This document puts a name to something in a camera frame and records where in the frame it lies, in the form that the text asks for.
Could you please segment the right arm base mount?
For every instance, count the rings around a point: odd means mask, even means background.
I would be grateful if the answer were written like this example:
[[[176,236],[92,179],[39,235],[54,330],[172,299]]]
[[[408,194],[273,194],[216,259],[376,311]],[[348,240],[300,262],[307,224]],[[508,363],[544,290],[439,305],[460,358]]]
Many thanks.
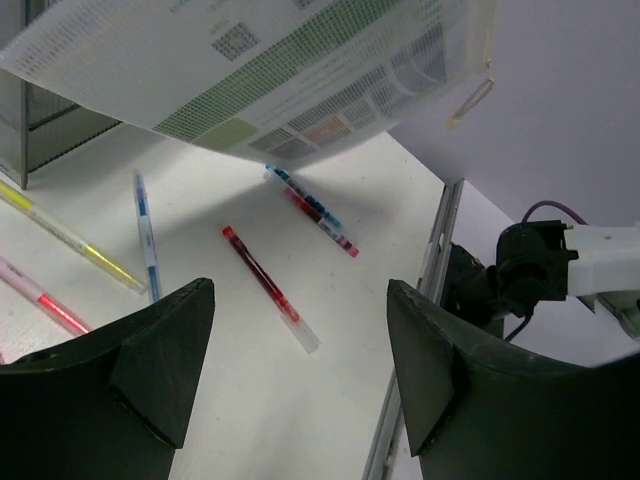
[[[511,312],[498,299],[496,268],[485,267],[460,245],[452,244],[440,306],[447,312],[489,334],[513,340],[530,323],[524,320],[508,335],[504,319]]]

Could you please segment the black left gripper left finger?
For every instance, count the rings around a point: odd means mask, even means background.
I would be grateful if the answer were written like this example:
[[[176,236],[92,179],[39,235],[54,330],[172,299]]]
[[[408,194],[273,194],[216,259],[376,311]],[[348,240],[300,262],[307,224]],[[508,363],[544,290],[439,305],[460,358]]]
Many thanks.
[[[2,366],[2,478],[168,478],[186,439],[214,311],[214,283],[198,278]]]

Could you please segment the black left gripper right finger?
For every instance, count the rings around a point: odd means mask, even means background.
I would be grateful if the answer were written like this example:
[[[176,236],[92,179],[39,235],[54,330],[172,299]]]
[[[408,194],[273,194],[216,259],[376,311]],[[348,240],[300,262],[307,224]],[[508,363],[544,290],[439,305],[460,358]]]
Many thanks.
[[[387,323],[426,479],[635,479],[639,358],[582,367],[509,344],[400,280]]]

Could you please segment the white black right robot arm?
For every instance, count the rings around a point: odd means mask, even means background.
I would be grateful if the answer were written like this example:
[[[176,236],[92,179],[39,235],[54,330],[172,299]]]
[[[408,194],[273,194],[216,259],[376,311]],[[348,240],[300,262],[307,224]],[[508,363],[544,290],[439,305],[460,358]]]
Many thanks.
[[[496,247],[497,298],[531,318],[541,301],[591,298],[639,339],[639,227],[524,222],[504,230]]]

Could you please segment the clear plastic document folder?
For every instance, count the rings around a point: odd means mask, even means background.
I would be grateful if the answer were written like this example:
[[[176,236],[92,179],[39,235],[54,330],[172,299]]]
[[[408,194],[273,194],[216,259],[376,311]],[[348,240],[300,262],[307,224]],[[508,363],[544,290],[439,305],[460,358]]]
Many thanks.
[[[59,1],[1,66],[91,111],[295,168],[488,66],[493,1]]]

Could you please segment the clear acrylic drawer cabinet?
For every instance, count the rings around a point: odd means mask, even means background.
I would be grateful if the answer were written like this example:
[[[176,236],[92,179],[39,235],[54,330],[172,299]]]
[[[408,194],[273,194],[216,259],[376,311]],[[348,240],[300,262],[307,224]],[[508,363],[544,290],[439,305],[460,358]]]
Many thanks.
[[[119,124],[1,72],[1,173],[22,189],[31,173]]]

